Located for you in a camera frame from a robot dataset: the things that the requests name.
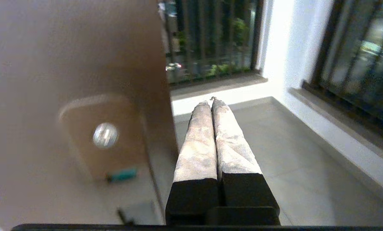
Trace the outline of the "black balcony railing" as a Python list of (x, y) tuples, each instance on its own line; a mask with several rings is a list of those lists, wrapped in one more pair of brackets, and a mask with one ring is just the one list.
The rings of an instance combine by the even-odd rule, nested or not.
[(265, 0), (157, 0), (170, 87), (258, 70)]

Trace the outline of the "stone balcony ledge cap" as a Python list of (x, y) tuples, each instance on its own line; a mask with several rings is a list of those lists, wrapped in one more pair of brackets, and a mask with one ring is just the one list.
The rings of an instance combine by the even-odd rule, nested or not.
[(183, 98), (192, 98), (199, 95), (214, 93), (224, 90), (232, 90), (235, 88), (246, 87), (256, 84), (268, 82), (268, 78), (264, 78), (256, 73), (246, 73), (234, 77), (226, 77), (224, 79), (210, 80), (206, 82), (190, 83), (185, 85), (176, 85), (171, 88), (171, 100), (180, 100)]

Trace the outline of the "stone window sill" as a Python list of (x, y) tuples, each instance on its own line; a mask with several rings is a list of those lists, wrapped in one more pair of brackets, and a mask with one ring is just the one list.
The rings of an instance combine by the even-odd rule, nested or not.
[(383, 138), (374, 130), (305, 89), (289, 88), (288, 92), (383, 159)]

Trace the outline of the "black barred window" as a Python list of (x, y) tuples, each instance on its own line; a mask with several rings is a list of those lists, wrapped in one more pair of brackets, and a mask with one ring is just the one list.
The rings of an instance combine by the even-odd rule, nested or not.
[(383, 0), (334, 0), (302, 88), (383, 139)]

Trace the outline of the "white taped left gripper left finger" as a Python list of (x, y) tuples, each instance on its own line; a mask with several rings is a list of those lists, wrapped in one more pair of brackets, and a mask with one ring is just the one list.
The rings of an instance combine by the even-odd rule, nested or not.
[(194, 108), (180, 149), (165, 207), (167, 225), (203, 225), (219, 205), (217, 153), (211, 107)]

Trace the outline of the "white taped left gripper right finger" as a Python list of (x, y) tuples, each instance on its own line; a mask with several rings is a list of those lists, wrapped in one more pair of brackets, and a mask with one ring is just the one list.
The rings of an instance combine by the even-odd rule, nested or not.
[(210, 210), (216, 225), (279, 226), (280, 207), (231, 108), (212, 98), (220, 205)]

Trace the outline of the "brown framed sliding glass door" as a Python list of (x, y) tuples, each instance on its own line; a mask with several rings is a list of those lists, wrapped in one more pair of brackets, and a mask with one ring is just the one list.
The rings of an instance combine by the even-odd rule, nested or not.
[(0, 0), (0, 228), (165, 224), (165, 66), (156, 0)]

